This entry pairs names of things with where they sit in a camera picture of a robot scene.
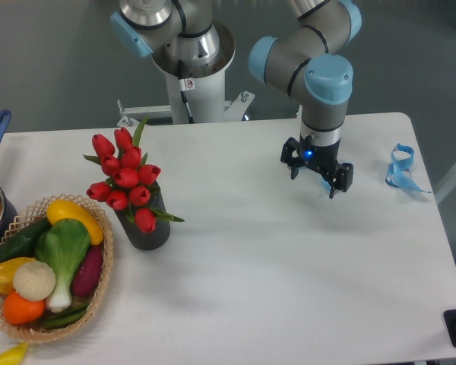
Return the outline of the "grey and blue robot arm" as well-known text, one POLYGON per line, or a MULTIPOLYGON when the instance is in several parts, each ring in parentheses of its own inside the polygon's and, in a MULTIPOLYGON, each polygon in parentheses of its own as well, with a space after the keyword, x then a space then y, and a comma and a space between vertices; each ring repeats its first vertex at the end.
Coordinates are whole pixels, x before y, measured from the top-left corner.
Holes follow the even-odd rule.
MULTIPOLYGON (((296 101, 297 138, 288 139, 281 161, 293 176, 305 167, 332 192, 347 191, 353 165, 337 159, 353 68, 339 49, 359 32, 362 19, 350 1, 291 1, 298 29, 284 40, 266 36, 249 53, 249 71, 296 101)), ((225 113, 225 71, 235 45, 213 16, 210 1, 122 1, 110 18, 124 46, 151 57, 164 73, 176 124, 220 122, 225 113)))

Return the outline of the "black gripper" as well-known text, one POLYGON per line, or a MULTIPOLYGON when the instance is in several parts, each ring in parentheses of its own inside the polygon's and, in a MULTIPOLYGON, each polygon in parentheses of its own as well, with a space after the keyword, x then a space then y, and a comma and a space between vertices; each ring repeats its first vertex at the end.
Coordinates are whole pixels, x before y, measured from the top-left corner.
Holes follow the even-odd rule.
POLYGON ((353 183, 354 166, 351 163, 338 163, 340 139, 335 143, 318 146, 314 138, 288 138, 283 144, 280 162, 290 169, 290 178, 295 179, 300 167, 306 167, 319 173, 330 186, 329 198, 336 192, 346 192, 353 183))

